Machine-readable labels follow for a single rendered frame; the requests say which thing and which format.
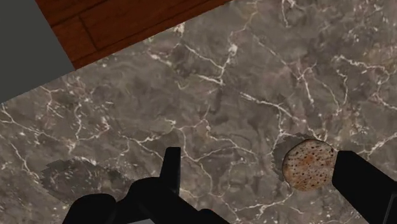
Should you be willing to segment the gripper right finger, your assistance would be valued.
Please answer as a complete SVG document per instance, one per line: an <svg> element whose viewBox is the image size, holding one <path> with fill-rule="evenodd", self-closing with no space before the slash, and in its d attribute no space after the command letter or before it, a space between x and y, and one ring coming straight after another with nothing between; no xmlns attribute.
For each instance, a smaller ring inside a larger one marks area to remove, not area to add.
<svg viewBox="0 0 397 224"><path fill-rule="evenodd" d="M339 151L332 185L369 224L397 224L397 181L353 151Z"/></svg>

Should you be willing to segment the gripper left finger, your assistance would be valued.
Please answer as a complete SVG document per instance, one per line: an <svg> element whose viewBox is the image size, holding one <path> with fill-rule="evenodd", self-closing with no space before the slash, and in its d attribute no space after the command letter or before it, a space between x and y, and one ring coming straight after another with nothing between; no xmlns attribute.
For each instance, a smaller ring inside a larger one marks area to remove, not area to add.
<svg viewBox="0 0 397 224"><path fill-rule="evenodd" d="M75 200L62 224L230 224L210 209L195 209L179 196L181 148L168 147L160 175L134 181L126 196L94 193Z"/></svg>

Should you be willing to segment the speckled tan flatbread slice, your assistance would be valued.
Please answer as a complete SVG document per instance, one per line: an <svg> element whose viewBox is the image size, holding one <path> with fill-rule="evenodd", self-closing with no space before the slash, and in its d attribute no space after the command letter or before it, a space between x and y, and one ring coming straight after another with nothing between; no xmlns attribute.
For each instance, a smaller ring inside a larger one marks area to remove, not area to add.
<svg viewBox="0 0 397 224"><path fill-rule="evenodd" d="M318 139L305 139L290 149L282 161L282 174L296 190L315 190L331 182L337 151Z"/></svg>

